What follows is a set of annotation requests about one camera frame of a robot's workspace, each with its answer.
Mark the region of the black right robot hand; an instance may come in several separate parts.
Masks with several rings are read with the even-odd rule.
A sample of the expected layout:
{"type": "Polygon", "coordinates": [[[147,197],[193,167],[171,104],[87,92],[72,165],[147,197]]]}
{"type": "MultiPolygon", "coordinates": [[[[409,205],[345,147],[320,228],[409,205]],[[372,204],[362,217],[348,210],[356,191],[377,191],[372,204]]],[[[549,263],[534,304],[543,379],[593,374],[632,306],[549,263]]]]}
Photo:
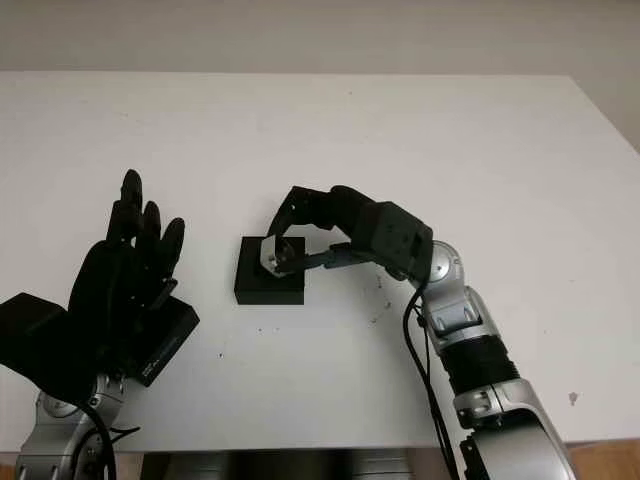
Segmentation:
{"type": "Polygon", "coordinates": [[[355,252],[349,243],[332,245],[317,254],[298,254],[285,239],[285,233],[294,225],[313,225],[323,230],[338,228],[351,236],[360,211],[372,202],[364,194],[342,185],[327,192],[292,187],[261,241],[261,266],[274,277],[282,278],[320,266],[331,269],[364,263],[366,256],[355,252]]]}

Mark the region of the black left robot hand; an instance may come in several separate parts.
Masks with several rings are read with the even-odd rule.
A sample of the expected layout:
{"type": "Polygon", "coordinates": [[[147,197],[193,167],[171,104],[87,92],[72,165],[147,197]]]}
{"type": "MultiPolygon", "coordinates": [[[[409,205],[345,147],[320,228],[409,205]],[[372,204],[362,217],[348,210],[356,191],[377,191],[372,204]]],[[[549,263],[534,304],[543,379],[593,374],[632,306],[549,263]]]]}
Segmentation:
{"type": "Polygon", "coordinates": [[[160,210],[143,201],[139,173],[129,169],[112,204],[106,236],[87,253],[74,282],[69,313],[88,323],[99,369],[131,377],[143,369],[151,318],[177,285],[185,236],[177,217],[163,228],[160,210]]]}

